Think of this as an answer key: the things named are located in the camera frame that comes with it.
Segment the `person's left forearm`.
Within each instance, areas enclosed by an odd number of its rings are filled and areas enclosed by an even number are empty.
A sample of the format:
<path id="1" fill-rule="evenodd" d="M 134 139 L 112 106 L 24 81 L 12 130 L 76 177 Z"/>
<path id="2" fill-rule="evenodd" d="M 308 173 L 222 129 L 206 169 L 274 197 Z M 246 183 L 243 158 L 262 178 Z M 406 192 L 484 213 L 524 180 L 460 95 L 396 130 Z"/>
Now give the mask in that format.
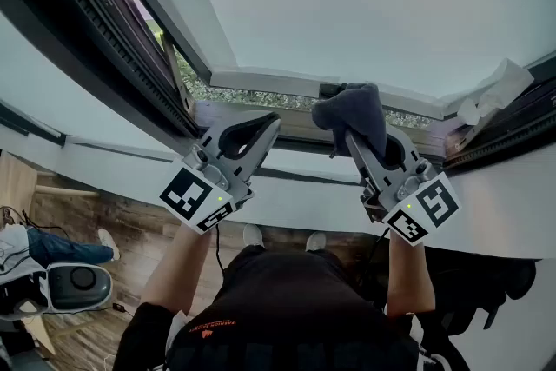
<path id="1" fill-rule="evenodd" d="M 210 241 L 209 232 L 200 235 L 182 225 L 147 280 L 140 302 L 188 315 Z"/>

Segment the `person's white shoe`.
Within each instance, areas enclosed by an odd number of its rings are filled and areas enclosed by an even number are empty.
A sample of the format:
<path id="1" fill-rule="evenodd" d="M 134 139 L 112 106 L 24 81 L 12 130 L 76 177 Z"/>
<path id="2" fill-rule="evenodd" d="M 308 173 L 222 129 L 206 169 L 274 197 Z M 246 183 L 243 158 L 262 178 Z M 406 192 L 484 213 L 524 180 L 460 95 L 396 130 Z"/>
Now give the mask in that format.
<path id="1" fill-rule="evenodd" d="M 306 252 L 315 252 L 319 250 L 324 250 L 327 246 L 327 237 L 324 232 L 314 232 L 312 233 L 305 246 Z"/>
<path id="2" fill-rule="evenodd" d="M 265 249 L 262 232 L 254 224 L 246 224 L 242 232 L 244 245 L 248 248 Z"/>

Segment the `person's right forearm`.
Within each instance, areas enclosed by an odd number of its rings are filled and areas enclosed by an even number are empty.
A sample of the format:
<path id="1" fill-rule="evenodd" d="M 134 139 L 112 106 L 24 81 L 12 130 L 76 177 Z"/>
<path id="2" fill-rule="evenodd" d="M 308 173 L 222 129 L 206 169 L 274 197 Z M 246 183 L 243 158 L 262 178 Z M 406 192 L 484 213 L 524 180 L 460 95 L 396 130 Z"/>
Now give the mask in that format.
<path id="1" fill-rule="evenodd" d="M 427 268 L 425 247 L 411 246 L 392 233 L 389 238 L 387 316 L 422 314 L 435 310 L 435 293 Z"/>

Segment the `light wooden furniture leg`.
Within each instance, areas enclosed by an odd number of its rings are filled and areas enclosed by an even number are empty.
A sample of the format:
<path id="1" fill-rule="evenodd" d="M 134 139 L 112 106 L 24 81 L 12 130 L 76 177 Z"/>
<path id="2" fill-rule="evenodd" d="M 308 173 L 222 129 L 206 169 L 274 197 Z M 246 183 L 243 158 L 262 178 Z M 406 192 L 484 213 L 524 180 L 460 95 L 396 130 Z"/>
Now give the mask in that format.
<path id="1" fill-rule="evenodd" d="M 24 314 L 21 322 L 25 326 L 26 330 L 40 344 L 41 347 L 44 347 L 49 353 L 56 355 L 56 349 L 44 325 L 42 316 L 36 315 L 36 307 L 30 301 L 27 301 L 21 305 L 20 309 Z"/>

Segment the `person's left white shoe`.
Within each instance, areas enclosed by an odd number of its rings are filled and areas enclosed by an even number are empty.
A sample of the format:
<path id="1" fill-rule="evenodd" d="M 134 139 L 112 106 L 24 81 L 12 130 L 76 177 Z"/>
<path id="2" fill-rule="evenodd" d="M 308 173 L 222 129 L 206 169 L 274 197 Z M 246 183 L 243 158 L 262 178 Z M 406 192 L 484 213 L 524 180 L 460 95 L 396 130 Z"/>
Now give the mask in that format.
<path id="1" fill-rule="evenodd" d="M 254 224 L 246 224 L 242 232 L 244 245 L 248 248 L 265 249 L 262 232 Z"/>

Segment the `dark wall trim strip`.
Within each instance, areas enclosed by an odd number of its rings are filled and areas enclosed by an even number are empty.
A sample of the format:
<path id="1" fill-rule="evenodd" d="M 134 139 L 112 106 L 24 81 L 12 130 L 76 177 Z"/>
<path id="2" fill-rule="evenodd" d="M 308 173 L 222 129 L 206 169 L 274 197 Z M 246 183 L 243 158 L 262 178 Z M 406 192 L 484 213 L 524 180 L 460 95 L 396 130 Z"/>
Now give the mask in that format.
<path id="1" fill-rule="evenodd" d="M 39 122 L 37 119 L 26 115 L 21 110 L 12 107 L 0 99 L 0 125 L 16 131 L 23 136 L 34 135 L 53 142 L 62 147 L 66 141 L 66 135 L 50 126 Z"/>

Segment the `light wooden table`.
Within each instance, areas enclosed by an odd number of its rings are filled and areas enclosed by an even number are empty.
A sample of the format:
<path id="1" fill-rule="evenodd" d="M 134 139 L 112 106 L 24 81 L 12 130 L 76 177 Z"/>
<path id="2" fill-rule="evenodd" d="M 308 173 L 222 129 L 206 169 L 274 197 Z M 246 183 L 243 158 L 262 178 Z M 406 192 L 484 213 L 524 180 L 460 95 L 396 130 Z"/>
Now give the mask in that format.
<path id="1" fill-rule="evenodd" d="M 97 198 L 100 194 L 48 170 L 35 169 L 6 150 L 0 150 L 0 228 L 24 222 L 35 195 Z"/>

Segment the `dark grey cloth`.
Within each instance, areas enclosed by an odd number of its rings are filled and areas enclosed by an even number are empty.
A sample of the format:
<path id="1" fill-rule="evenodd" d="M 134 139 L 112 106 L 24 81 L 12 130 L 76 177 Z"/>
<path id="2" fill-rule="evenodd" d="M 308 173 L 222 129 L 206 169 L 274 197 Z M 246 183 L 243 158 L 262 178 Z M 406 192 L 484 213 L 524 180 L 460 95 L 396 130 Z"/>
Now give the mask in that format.
<path id="1" fill-rule="evenodd" d="M 350 156 L 345 137 L 350 130 L 387 160 L 387 122 L 376 85 L 345 84 L 336 96 L 314 104 L 311 113 L 318 128 L 333 133 L 334 148 L 330 158 Z"/>

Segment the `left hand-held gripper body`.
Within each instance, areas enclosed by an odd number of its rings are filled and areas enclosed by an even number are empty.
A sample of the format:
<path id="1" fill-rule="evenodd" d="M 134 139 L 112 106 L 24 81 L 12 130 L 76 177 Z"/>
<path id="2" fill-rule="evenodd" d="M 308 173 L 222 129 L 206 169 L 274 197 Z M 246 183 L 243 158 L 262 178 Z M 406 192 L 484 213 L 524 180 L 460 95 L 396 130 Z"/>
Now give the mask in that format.
<path id="1" fill-rule="evenodd" d="M 176 159 L 162 185 L 159 200 L 182 223 L 202 235 L 254 196 L 249 178 L 255 156 L 249 149 L 232 159 L 209 145 L 195 143 Z"/>

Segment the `person's right white shoe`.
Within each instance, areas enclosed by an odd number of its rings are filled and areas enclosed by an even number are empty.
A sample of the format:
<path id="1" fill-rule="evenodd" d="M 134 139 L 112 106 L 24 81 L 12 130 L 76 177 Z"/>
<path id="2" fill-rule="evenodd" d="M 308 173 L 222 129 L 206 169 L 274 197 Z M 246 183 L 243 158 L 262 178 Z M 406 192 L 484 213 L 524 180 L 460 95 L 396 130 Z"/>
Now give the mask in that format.
<path id="1" fill-rule="evenodd" d="M 327 246 L 327 237 L 324 232 L 314 232 L 312 233 L 305 246 L 306 252 L 315 252 L 319 250 L 324 250 Z"/>

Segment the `black office chair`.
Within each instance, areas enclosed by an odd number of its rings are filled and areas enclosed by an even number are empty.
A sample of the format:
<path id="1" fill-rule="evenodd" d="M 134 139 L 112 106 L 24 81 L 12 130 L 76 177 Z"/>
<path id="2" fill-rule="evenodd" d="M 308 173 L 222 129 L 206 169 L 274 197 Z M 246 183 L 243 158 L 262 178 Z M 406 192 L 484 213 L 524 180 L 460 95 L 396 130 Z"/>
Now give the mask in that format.
<path id="1" fill-rule="evenodd" d="M 536 278 L 536 259 L 478 255 L 426 248 L 427 267 L 434 285 L 436 312 L 449 335 L 461 335 L 477 310 L 486 311 L 488 330 L 508 299 L 519 300 Z"/>

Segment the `green foliage outside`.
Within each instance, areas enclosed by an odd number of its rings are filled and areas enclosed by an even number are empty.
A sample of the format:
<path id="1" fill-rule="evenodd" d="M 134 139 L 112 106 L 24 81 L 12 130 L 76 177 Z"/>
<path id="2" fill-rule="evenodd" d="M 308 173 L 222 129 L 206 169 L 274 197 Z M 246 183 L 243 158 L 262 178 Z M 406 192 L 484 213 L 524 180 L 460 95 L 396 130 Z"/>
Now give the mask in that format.
<path id="1" fill-rule="evenodd" d="M 182 80 L 195 100 L 258 105 L 307 112 L 318 102 L 317 99 L 305 96 L 284 95 L 245 89 L 209 87 L 192 70 L 189 63 L 177 50 L 175 50 L 175 57 Z M 407 112 L 384 109 L 384 113 L 388 123 L 413 129 L 425 129 L 434 121 L 431 118 L 417 116 Z"/>

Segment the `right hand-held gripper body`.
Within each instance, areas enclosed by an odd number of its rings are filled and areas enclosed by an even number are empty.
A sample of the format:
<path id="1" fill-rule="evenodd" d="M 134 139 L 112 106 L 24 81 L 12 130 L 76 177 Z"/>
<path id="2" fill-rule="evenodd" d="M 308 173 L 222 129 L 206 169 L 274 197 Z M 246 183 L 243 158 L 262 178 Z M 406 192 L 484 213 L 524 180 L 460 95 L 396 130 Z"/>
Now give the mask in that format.
<path id="1" fill-rule="evenodd" d="M 380 222 L 411 246 L 418 245 L 453 220 L 460 200 L 447 175 L 421 162 L 398 185 L 369 186 L 361 195 L 371 222 Z"/>

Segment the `crumpled white paper tissue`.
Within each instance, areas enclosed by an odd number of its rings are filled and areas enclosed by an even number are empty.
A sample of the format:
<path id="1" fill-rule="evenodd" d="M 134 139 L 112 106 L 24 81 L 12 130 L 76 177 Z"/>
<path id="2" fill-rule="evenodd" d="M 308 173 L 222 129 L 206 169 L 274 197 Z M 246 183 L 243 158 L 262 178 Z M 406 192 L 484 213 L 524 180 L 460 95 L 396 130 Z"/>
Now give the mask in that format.
<path id="1" fill-rule="evenodd" d="M 477 125 L 481 118 L 502 110 L 511 104 L 534 81 L 528 70 L 505 58 L 494 71 L 493 83 L 488 85 L 477 100 L 467 97 L 457 111 L 457 117 L 466 125 Z"/>

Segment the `black shirt with orange print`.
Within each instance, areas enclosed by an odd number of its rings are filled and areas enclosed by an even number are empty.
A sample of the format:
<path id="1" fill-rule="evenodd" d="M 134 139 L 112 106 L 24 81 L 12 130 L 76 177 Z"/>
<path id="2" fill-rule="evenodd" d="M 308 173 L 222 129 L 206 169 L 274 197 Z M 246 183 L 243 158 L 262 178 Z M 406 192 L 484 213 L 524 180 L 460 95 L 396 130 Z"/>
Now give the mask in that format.
<path id="1" fill-rule="evenodd" d="M 470 371 L 435 313 L 384 315 L 325 251 L 248 247 L 190 321 L 138 307 L 113 371 Z"/>

